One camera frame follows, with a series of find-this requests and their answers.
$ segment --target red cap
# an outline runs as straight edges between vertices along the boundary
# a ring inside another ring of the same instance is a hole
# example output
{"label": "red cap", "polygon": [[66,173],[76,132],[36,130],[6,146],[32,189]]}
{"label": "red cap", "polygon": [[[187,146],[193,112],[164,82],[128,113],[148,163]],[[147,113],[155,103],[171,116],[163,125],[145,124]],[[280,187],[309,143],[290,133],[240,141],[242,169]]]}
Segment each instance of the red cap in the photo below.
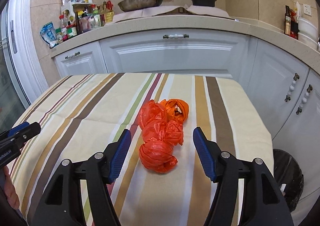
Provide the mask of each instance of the red cap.
{"label": "red cap", "polygon": [[113,8],[113,4],[111,3],[110,0],[107,1],[107,8],[108,8],[109,10],[112,10],[112,8]]}

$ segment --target blue packet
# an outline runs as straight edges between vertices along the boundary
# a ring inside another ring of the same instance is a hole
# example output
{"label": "blue packet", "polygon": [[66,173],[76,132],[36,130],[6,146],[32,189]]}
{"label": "blue packet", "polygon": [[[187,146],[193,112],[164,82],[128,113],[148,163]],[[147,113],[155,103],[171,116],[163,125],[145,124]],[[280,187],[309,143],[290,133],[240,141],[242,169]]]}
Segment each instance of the blue packet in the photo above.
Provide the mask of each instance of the blue packet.
{"label": "blue packet", "polygon": [[59,44],[57,40],[56,30],[54,29],[52,22],[42,27],[40,35],[50,48],[54,48]]}

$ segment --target table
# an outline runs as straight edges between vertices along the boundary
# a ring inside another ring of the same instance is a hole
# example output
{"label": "table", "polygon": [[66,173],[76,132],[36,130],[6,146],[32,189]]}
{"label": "table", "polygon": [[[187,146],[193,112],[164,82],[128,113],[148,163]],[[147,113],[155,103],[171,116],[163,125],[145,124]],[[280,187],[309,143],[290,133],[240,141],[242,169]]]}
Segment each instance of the table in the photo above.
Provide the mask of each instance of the table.
{"label": "table", "polygon": [[[139,160],[143,140],[136,117],[144,102],[172,98],[189,105],[184,144],[174,148],[177,167],[157,174]],[[63,159],[87,160],[117,141],[125,128],[131,131],[132,143],[119,178],[108,186],[122,226],[203,225],[216,184],[205,176],[192,141],[197,126],[221,150],[247,161],[260,157],[273,172],[271,136],[242,87],[229,79],[147,73],[67,76],[37,99],[16,125],[23,121],[37,121],[42,127],[9,165],[28,222]],[[92,225],[85,181],[81,189],[84,215]],[[234,225],[238,217],[236,208]]]}

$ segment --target white bowl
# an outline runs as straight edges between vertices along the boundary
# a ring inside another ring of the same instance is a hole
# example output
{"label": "white bowl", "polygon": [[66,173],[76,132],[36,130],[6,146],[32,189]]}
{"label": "white bowl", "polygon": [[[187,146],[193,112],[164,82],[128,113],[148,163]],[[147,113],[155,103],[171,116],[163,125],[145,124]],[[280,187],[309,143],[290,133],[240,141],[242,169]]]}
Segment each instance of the white bowl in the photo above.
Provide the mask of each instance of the white bowl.
{"label": "white bowl", "polygon": [[314,41],[318,40],[318,28],[315,27],[310,21],[304,18],[299,18],[298,25],[299,25],[299,31],[301,33],[311,37],[311,39]]}
{"label": "white bowl", "polygon": [[318,43],[314,41],[311,37],[299,32],[298,33],[298,40],[305,43],[306,45],[310,46],[313,49],[317,49]]}

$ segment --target kitchen counter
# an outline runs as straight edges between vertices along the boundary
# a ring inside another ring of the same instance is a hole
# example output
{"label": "kitchen counter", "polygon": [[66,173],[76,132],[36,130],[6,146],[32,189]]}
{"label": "kitchen counter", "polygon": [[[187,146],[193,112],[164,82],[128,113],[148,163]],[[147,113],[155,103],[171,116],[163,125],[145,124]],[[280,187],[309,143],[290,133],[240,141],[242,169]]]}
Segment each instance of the kitchen counter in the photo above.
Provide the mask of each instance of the kitchen counter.
{"label": "kitchen counter", "polygon": [[165,28],[201,28],[251,35],[287,51],[320,74],[320,53],[304,43],[264,27],[207,16],[155,16],[112,23],[56,46],[50,56],[53,58],[75,47],[115,35]]}

